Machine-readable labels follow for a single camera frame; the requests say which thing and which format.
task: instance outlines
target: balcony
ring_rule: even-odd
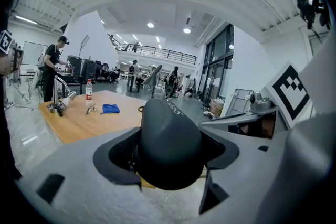
[[[125,51],[125,52],[134,52],[134,45],[127,45],[127,44],[117,44],[116,42],[113,42],[113,45],[117,51]],[[144,56],[156,56],[161,57],[169,60],[174,61],[180,61],[187,64],[196,64],[196,56],[189,55],[189,54],[183,54],[178,51],[174,50],[166,50],[166,49],[159,49],[155,47],[150,46],[139,46],[136,49],[137,54],[141,54]]]

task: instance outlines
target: gray floor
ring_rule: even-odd
[[[71,87],[79,93],[78,87]],[[20,91],[29,99],[28,84],[23,83],[19,87]],[[106,82],[97,82],[93,85],[93,91],[108,90],[119,94],[149,100],[151,91],[147,88],[140,89],[140,92],[128,92],[126,82],[120,80],[119,84],[107,84]],[[21,98],[20,94],[7,84],[7,97],[10,102],[15,102],[15,106],[26,106],[34,108],[19,108],[12,106],[6,111],[10,139],[15,157],[17,168],[24,175],[25,172],[40,163],[44,158],[62,146],[62,142],[52,132],[48,131],[43,117],[36,109],[43,99],[38,92],[31,96],[30,103]],[[155,98],[164,98],[163,89],[156,90]],[[183,97],[173,98],[172,102],[187,115],[195,124],[206,121],[201,109],[201,102],[191,98]],[[165,191],[161,189],[143,188],[143,193],[157,207],[165,212],[169,217],[175,220],[190,219],[198,215],[198,208],[201,202],[205,179],[199,179],[191,186],[177,191]]]

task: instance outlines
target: plastic bottle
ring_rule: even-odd
[[[91,79],[88,79],[88,82],[86,83],[85,99],[86,99],[87,102],[92,101],[92,82],[91,82]]]

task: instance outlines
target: blue cloth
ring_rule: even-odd
[[[109,113],[119,113],[120,109],[116,104],[104,104],[103,112],[101,114],[109,114]]]

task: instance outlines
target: cardboard box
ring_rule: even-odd
[[[216,117],[220,117],[224,106],[224,101],[221,99],[211,99],[209,112],[213,113]]]

